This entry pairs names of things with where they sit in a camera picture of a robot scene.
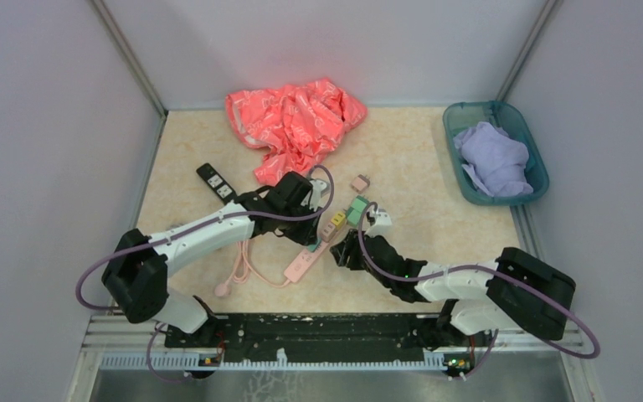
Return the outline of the beige pink plug adapter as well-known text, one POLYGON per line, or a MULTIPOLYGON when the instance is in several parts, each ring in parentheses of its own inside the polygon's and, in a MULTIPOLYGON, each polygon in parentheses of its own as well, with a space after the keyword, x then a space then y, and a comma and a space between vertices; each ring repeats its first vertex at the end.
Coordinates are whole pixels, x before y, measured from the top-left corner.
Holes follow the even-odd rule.
POLYGON ((335 224, 329 222, 321 230, 320 238, 323 242, 330 243, 332 239, 336 236, 337 232, 338 232, 338 227, 335 224))

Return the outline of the yellow plug adapter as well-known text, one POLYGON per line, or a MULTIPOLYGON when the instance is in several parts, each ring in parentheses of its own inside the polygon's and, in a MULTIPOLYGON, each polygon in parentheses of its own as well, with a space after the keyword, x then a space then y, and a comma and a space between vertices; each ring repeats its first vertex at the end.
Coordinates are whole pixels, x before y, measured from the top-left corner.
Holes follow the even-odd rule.
POLYGON ((344 211, 339 211, 336 212, 331 220, 330 223, 333 224, 337 229, 342 228, 347 222, 347 216, 344 211))

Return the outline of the green plug adapter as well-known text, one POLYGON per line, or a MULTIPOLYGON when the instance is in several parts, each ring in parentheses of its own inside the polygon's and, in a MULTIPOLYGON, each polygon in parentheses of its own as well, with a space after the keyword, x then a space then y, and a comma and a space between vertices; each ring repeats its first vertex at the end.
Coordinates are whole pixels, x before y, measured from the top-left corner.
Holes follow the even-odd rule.
POLYGON ((352 228, 357 228, 362 220, 363 210, 367 207, 369 201, 362 195, 356 196, 346 209, 346 221, 352 228))

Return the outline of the pink power strip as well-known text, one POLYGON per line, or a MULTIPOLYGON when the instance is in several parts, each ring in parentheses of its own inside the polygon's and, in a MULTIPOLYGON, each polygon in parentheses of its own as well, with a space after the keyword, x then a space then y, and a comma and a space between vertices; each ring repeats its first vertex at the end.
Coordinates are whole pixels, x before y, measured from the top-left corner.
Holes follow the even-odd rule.
POLYGON ((284 269, 284 277, 291 283, 297 283, 322 257, 327 247, 328 243, 321 242, 314 250, 303 249, 284 269))

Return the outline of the teal plug adapter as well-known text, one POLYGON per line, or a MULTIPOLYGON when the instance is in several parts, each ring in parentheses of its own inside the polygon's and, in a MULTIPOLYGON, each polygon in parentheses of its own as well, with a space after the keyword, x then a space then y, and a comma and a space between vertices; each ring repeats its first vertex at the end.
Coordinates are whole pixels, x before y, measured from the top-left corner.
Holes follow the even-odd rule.
POLYGON ((313 245, 308 245, 307 250, 311 253, 315 252, 318 248, 320 247, 320 243, 316 243, 313 245))

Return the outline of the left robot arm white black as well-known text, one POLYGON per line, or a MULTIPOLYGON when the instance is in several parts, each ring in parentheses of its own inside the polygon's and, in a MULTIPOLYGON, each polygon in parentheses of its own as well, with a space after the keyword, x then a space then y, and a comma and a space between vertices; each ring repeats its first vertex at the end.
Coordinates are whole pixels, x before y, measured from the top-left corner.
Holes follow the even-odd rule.
POLYGON ((168 285, 171 276, 216 250, 278 233, 298 245, 316 242, 321 215, 331 206, 335 183, 286 173, 274 186, 241 193, 221 209, 155 234, 132 229, 104 259, 101 282, 132 324, 162 322, 199 347, 211 344, 218 325, 202 301, 168 285))

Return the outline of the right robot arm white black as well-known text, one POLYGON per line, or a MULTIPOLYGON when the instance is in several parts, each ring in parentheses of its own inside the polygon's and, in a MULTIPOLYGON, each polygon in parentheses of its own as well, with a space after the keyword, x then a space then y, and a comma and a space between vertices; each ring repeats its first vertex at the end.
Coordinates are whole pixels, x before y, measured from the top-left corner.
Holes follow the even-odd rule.
POLYGON ((490 329, 558 341, 576 290, 570 276, 516 247, 489 262, 441 265, 403 257, 383 236, 352 229, 331 253, 337 265, 368 272, 404 302, 448 303, 438 334, 449 345, 490 329))

